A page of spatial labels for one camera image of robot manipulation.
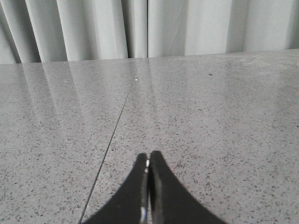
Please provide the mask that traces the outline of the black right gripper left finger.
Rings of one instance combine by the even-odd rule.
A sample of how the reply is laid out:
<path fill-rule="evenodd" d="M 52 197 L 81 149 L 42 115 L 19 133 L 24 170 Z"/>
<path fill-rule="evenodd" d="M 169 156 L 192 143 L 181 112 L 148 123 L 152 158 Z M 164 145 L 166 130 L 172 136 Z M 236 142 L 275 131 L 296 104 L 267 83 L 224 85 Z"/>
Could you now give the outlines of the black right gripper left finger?
<path fill-rule="evenodd" d="M 146 224 L 148 217 L 149 161 L 138 154 L 126 180 L 112 198 L 85 224 Z"/>

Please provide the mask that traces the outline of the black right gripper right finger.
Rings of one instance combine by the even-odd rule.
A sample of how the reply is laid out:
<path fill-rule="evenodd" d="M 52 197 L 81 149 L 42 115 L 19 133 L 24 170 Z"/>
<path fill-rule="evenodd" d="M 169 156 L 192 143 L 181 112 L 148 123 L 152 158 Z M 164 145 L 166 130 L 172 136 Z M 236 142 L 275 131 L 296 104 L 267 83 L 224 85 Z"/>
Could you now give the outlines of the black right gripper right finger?
<path fill-rule="evenodd" d="M 154 224 L 223 224 L 172 173 L 160 151 L 149 159 L 149 191 Z"/>

